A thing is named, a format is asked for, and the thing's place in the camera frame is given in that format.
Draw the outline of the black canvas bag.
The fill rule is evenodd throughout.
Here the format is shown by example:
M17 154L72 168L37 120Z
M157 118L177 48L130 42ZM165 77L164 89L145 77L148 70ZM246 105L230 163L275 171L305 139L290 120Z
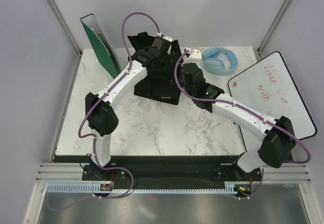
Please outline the black canvas bag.
M146 32L128 39L135 49L132 59L147 69L147 76L135 85L134 95L177 105L180 90L175 83L174 69L181 55L178 40L170 42Z

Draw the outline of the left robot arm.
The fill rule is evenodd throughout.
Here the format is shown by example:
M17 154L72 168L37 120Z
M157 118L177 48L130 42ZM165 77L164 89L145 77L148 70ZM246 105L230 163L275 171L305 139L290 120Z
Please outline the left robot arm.
M126 94L146 78L159 61L168 54L173 38L156 36L153 43L134 54L128 53L126 68L106 88L97 94L86 96L86 117L94 137L92 161L99 167L111 161L111 135L117 128L119 120L115 110Z

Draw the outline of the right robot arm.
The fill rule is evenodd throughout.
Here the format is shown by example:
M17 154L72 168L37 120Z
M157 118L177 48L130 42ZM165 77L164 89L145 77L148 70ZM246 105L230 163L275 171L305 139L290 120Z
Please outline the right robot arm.
M258 146L234 161L234 169L250 173L266 165L281 167L296 145L289 118L268 117L240 104L221 88L207 83L203 71L195 63L182 65L180 78L183 91L197 107L230 119L259 140Z

